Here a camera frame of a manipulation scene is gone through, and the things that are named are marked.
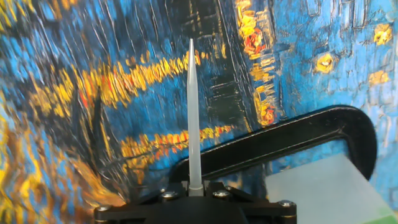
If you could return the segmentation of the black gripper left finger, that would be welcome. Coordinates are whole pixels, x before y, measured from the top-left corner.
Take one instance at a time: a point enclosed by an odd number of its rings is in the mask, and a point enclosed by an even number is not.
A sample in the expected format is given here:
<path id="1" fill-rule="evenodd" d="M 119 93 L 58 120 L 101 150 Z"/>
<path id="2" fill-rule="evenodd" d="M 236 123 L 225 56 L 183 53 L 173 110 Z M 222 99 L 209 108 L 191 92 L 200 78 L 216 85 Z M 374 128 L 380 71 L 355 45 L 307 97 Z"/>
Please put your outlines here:
<path id="1" fill-rule="evenodd" d="M 95 223 L 144 223 L 151 212 L 165 202 L 187 196 L 187 182 L 171 183 L 167 187 L 155 190 L 136 202 L 119 207 L 100 205 L 94 209 Z"/>

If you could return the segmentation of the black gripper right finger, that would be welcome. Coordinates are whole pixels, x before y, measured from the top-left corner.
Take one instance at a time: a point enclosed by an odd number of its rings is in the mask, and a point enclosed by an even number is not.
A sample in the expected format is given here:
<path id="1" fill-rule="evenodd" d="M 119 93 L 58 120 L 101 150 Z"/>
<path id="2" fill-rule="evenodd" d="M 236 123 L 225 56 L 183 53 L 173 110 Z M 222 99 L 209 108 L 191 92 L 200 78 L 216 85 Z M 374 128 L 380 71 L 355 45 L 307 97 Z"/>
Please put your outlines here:
<path id="1" fill-rule="evenodd" d="M 216 214 L 226 215 L 227 223 L 295 223 L 296 203 L 270 202 L 222 182 L 204 182 L 205 196 L 217 201 Z"/>

